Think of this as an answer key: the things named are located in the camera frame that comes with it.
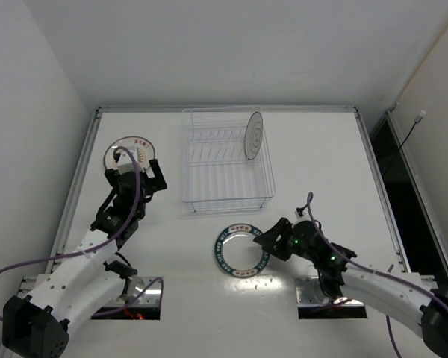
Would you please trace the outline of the sunburst pattern white plate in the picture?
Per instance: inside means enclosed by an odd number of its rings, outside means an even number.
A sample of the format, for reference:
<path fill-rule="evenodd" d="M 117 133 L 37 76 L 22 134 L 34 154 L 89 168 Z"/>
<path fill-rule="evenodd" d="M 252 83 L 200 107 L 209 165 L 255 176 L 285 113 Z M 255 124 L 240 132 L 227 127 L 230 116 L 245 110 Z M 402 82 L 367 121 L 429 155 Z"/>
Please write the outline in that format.
<path fill-rule="evenodd" d="M 156 150 L 149 140 L 141 136 L 125 136 L 111 143 L 106 149 L 102 160 L 105 169 L 117 170 L 113 153 L 118 147 L 125 147 L 135 153 L 137 162 L 146 171 L 150 169 L 149 161 L 155 159 Z"/>

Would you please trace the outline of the green rim white plate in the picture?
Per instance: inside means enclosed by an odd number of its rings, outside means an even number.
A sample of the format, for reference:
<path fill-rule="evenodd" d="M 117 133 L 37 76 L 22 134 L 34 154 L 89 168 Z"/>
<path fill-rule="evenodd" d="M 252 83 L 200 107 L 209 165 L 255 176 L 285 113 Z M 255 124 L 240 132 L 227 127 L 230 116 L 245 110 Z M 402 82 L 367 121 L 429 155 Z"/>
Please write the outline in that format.
<path fill-rule="evenodd" d="M 247 223 L 225 227 L 214 243 L 214 259 L 218 268 L 236 278 L 254 277 L 267 266 L 270 255 L 254 242 L 262 232 Z"/>

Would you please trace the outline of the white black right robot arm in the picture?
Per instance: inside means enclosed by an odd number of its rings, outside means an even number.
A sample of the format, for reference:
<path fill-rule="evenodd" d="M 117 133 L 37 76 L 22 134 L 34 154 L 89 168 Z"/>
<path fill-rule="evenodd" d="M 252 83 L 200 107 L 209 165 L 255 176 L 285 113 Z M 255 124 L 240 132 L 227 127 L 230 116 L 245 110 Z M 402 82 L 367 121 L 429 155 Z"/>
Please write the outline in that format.
<path fill-rule="evenodd" d="M 434 354 L 448 357 L 448 277 L 438 277 L 437 286 L 427 289 L 366 267 L 356 262 L 354 251 L 330 243 L 311 220 L 281 218 L 254 241 L 280 260 L 296 255 L 311 261 L 326 297 L 360 301 L 413 331 Z"/>

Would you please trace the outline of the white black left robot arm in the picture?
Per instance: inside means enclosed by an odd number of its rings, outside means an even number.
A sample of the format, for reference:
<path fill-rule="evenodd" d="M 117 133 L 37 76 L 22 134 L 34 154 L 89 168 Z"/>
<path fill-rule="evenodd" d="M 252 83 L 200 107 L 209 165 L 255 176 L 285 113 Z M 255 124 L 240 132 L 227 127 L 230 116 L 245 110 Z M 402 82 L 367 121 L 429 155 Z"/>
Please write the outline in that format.
<path fill-rule="evenodd" d="M 114 260 L 145 216 L 152 196 L 167 189 L 156 159 L 153 176 L 123 153 L 105 177 L 112 187 L 95 221 L 76 249 L 25 297 L 14 295 L 3 308 L 3 346 L 21 357 L 60 357 L 71 335 L 108 301 L 128 294 L 137 270 Z"/>

